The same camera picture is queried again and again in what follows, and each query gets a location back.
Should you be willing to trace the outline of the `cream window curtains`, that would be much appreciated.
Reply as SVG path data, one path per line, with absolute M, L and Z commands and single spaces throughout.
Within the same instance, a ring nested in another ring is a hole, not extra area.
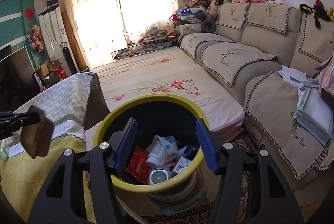
M 89 68 L 112 61 L 113 51 L 153 28 L 172 32 L 172 14 L 191 0 L 59 0 Z

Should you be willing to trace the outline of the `red fire extinguisher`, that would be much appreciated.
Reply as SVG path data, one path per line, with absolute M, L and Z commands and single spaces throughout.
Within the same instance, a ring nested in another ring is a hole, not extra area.
M 64 80 L 67 78 L 66 72 L 62 68 L 55 69 L 54 73 L 57 74 L 61 80 Z

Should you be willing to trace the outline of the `large black television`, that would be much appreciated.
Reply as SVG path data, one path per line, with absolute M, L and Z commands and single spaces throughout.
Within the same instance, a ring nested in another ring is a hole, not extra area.
M 15 111 L 40 93 L 25 47 L 1 60 L 0 108 Z

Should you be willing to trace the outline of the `pink artificial flower bunch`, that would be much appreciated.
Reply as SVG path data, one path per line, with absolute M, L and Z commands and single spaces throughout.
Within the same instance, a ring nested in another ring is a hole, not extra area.
M 37 50 L 38 52 L 42 52 L 44 50 L 44 42 L 42 39 L 41 29 L 40 27 L 32 23 L 29 24 L 28 33 L 26 34 L 26 38 L 31 45 L 33 50 Z

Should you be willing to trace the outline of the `floral sheet covered bed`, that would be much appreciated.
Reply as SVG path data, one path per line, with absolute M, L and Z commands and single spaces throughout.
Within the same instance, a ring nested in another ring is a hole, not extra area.
M 109 110 L 151 94 L 184 97 L 204 112 L 209 128 L 229 141 L 242 132 L 245 113 L 236 99 L 188 54 L 170 47 L 93 69 Z

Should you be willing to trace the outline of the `brown plastic food tray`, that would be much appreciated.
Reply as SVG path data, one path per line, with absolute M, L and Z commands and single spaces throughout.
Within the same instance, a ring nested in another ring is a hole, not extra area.
M 25 151 L 33 158 L 46 157 L 49 151 L 51 137 L 54 130 L 53 122 L 45 112 L 31 105 L 27 114 L 30 115 L 28 124 L 22 127 L 20 142 Z

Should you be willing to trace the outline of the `yellow and grey tablecloth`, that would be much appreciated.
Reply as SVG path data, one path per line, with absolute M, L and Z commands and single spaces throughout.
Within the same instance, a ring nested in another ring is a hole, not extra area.
M 63 151 L 92 149 L 97 127 L 109 114 L 96 73 L 72 75 L 17 112 L 27 112 L 32 105 L 44 111 L 54 125 L 47 156 L 32 158 L 20 143 L 21 132 L 17 131 L 6 142 L 8 159 L 1 161 L 1 190 L 23 221 L 27 221 L 41 186 Z

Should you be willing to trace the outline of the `yellow-rimmed black trash bin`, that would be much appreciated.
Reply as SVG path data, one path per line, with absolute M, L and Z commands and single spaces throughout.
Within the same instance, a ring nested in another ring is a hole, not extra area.
M 95 132 L 93 146 L 108 141 L 114 133 L 123 130 L 131 118 L 137 122 L 134 145 L 147 153 L 153 151 L 157 158 L 152 166 L 146 163 L 142 163 L 140 169 L 127 166 L 123 174 L 113 175 L 111 179 L 115 187 L 133 193 L 159 193 L 176 188 L 197 172 L 204 155 L 195 126 L 199 118 L 206 118 L 197 105 L 171 94 L 152 94 L 132 99 L 104 118 Z M 193 146 L 196 151 L 190 164 L 164 182 L 149 184 L 149 171 L 161 169 L 176 160 L 178 151 L 187 145 Z

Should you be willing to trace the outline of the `black tower fan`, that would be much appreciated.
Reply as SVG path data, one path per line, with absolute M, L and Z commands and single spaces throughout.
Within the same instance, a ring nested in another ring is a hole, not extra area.
M 76 65 L 76 61 L 70 49 L 70 45 L 67 42 L 63 41 L 61 42 L 60 47 L 71 74 L 77 74 L 79 72 L 79 69 Z

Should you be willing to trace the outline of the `teal plastic stool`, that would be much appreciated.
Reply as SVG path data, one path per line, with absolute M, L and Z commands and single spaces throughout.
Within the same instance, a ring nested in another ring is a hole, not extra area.
M 207 198 L 207 190 L 202 188 L 198 194 L 190 198 L 188 201 L 180 201 L 180 203 L 175 206 L 159 206 L 159 208 L 165 215 L 171 216 L 178 213 L 184 213 L 189 209 L 196 207 L 201 201 L 206 200 Z

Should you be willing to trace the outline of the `white Co-Q10 supplement bottle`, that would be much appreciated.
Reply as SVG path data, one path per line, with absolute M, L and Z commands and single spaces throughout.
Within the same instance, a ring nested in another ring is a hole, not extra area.
M 161 137 L 155 135 L 146 164 L 152 169 L 162 167 L 174 161 L 177 157 L 177 153 L 178 146 L 173 136 Z

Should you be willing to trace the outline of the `beige sectional sofa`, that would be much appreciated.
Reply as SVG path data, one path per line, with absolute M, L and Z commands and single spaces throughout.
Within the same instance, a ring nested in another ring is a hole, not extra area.
M 270 152 L 300 206 L 322 202 L 333 184 L 333 141 L 321 144 L 295 120 L 300 93 L 280 71 L 311 78 L 331 62 L 333 22 L 278 4 L 226 3 L 213 27 L 178 25 L 180 47 L 243 107 L 246 131 Z

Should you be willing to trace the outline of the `cluttered low glass table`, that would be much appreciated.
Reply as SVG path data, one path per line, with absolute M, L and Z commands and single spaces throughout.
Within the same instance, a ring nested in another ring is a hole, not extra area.
M 114 61 L 159 51 L 174 45 L 175 33 L 159 33 L 131 43 L 126 48 L 111 53 Z

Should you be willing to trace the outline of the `white standing air conditioner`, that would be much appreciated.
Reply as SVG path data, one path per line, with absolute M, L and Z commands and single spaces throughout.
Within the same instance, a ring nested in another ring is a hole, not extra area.
M 42 37 L 46 51 L 51 61 L 57 60 L 66 63 L 61 49 L 61 43 L 67 42 L 65 27 L 62 21 L 60 6 L 51 6 L 38 15 Z

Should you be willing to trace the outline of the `black yellow plush toy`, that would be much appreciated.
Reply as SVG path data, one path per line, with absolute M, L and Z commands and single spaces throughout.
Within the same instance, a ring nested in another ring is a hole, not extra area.
M 308 15 L 313 15 L 315 26 L 317 29 L 321 28 L 321 23 L 319 21 L 320 19 L 325 22 L 333 22 L 320 0 L 316 0 L 315 4 L 312 7 L 302 3 L 300 4 L 299 9 Z

